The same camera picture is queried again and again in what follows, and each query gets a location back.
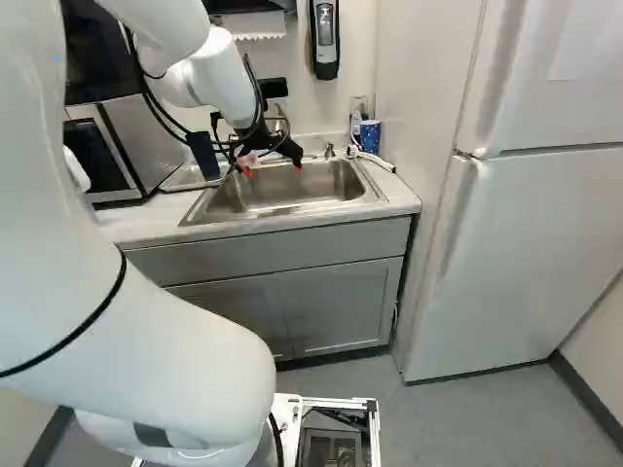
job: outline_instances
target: cabinet door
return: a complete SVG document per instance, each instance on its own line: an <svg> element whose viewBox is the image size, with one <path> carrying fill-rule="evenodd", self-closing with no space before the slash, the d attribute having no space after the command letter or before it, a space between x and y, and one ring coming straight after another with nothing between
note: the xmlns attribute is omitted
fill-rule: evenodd
<svg viewBox="0 0 623 467"><path fill-rule="evenodd" d="M292 346L271 277L219 280L166 290L254 332L269 346L275 360L292 358Z"/></svg>
<svg viewBox="0 0 623 467"><path fill-rule="evenodd" d="M401 267L391 258L276 274L295 355L388 343Z"/></svg>

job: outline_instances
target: black cable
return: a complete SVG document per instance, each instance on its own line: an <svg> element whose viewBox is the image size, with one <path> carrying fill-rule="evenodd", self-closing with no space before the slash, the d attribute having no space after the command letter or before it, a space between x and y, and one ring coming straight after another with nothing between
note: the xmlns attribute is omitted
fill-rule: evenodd
<svg viewBox="0 0 623 467"><path fill-rule="evenodd" d="M260 154L257 159L262 159L264 156L267 156L268 154L274 153L276 152L277 149L279 149L283 143L285 142L286 139L288 139L288 137L290 136L290 131L291 131L291 126L290 126L290 122L288 121L288 119L286 118L274 118L274 119L266 119L266 120L282 120L284 122L286 122L288 124L288 128L287 130L283 133L283 135L281 136L281 139L279 140L278 143L276 143L271 149L269 149L268 151L265 151L264 153Z"/></svg>
<svg viewBox="0 0 623 467"><path fill-rule="evenodd" d="M276 426L276 420L275 420L275 416L273 415L273 413L269 413L269 421L271 422L273 438L275 438L277 467L283 467L283 443L281 442L281 436L279 434L279 427Z"/></svg>
<svg viewBox="0 0 623 467"><path fill-rule="evenodd" d="M164 128L166 130L166 132L168 134L171 135L171 137L175 138L177 141L179 141L182 144L185 144L186 146L188 146L188 142L182 138L180 135L178 135L175 131L173 131L166 123L165 121L163 121L163 119L161 118L160 115L158 115L158 112L156 111L156 109L154 108L154 104L152 104L152 101L149 99L149 97L147 96L147 94L145 93L141 93L141 95L143 96L143 99L145 100L145 104L147 104L147 107L149 108L149 110L151 111L152 115L154 116L154 118L158 121L158 123L161 125L162 128Z"/></svg>
<svg viewBox="0 0 623 467"><path fill-rule="evenodd" d="M136 46L134 45L134 40L133 40L133 36L132 36L132 31L127 27L124 26L125 28L125 32L127 35L127 39L128 39L128 47L129 47L129 52L133 58L134 61L134 66L136 68L137 71L137 75L138 75L138 81L139 81L139 85L141 88L141 94L143 95L143 99L145 100L145 103L147 104L147 107L149 108L149 110L151 111L151 113L154 115L154 118L158 121L158 123L166 130L166 132L173 138L175 138L177 141L181 142L182 144L186 144L188 145L188 142L181 137L180 135L178 135L175 131L173 131L163 120L163 118L161 117L161 115L159 115L158 112L160 112L160 114L162 114L169 122L171 122L173 125L175 125L177 128L179 128L181 131L184 132L184 135L188 135L188 133L190 133L191 131L184 127L183 125L181 125L179 122L177 122L173 117L171 117L171 115L166 111L166 109L162 106L162 104L158 101L158 99L156 98L156 96L153 94L153 92L151 91L151 89L149 88L149 85L147 83L147 81L145 80L145 76L148 76L152 79L161 79L166 72L164 72L164 74L160 77L154 77L150 74L148 74L142 67L141 63L140 63L140 59L138 57L138 52L136 50ZM238 147L240 146L242 143L244 143L244 141L248 140L249 138L251 138L255 132L257 131L257 129L259 128L259 124L260 124L260 117L261 117L261 113L262 113L262 106L263 106L263 102L264 102L264 97L262 95L262 90L260 88L259 82L257 80L257 77L255 76L255 72L253 71L253 67L251 66L251 61L249 59L248 54L245 54L242 60L242 63L244 65L244 69L249 77L249 79L251 80L251 84L253 86L253 93L255 94L255 101L256 101L256 106L255 106L255 111L253 113L253 119L252 119L252 124L251 124L251 128L250 130L242 135L240 138L236 139L235 141L221 141L220 138L218 137L216 128L214 128L214 125L212 126L212 129L214 131L214 138L215 141L211 141L211 143L213 145L217 145L218 146L218 151L221 154L224 154L225 157L228 159L228 161L230 162L230 164L236 164L235 161L235 157L234 157L234 147ZM284 136L281 138L281 140L269 151L266 151L265 153L263 153L262 155L260 155L258 158L263 158L264 156L274 152L277 148L279 148L284 142L285 140L288 138L289 134L290 134L290 122L287 120L287 118L283 117L282 119L276 119L276 120L285 120L288 123L288 129L287 132L284 134ZM228 153L225 149L224 146L230 146L231 150Z"/></svg>
<svg viewBox="0 0 623 467"><path fill-rule="evenodd" d="M184 134L190 133L190 130L188 128L181 125L179 122L177 122L175 119L173 119L173 117L169 115L166 109L158 101L156 96L152 93L151 88L149 87L149 85L147 84L147 81L145 80L145 75L147 75L147 73L143 69L143 66L140 64L138 52L136 51L136 46L134 45L132 31L127 26L124 26L124 30L126 32L126 36L128 39L129 54L132 56L132 59L134 61L134 67L136 68L136 74L138 75L138 84L141 87L143 98L145 99L145 101L147 101L148 99L151 99L152 105L150 106L150 109L153 109L153 107L155 106L161 112L161 114L166 117L167 120L169 120L172 124L177 126L181 131L184 132Z"/></svg>

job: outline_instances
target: sink basin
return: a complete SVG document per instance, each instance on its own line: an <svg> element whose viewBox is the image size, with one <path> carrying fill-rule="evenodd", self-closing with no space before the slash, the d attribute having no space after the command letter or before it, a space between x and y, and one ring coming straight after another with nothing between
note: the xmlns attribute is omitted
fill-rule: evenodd
<svg viewBox="0 0 623 467"><path fill-rule="evenodd" d="M304 161L295 170L289 162L264 165L253 177L230 173L214 194L205 192L180 226L357 206L385 200L359 162Z"/></svg>

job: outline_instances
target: countertop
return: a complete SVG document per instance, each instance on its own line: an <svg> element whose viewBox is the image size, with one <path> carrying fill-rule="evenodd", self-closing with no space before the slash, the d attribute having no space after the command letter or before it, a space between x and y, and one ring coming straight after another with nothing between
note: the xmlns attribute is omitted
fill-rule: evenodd
<svg viewBox="0 0 623 467"><path fill-rule="evenodd" d="M178 227L186 212L202 195L203 191L197 190L176 194L158 193L140 206L105 209L97 211L96 215L102 233L109 240L123 249L136 249L421 212L420 200L396 174L389 173L372 162L360 161L360 163L377 183L387 198L387 202L361 205L356 209L345 207L306 214Z"/></svg>

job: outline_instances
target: microwave door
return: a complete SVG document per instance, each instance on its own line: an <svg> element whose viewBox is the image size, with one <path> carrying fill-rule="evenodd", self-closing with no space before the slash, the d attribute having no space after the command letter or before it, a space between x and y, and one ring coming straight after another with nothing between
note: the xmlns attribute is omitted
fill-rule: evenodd
<svg viewBox="0 0 623 467"><path fill-rule="evenodd" d="M64 123L64 144L70 148L92 181L87 191L90 202L141 198L112 140L94 119Z"/></svg>

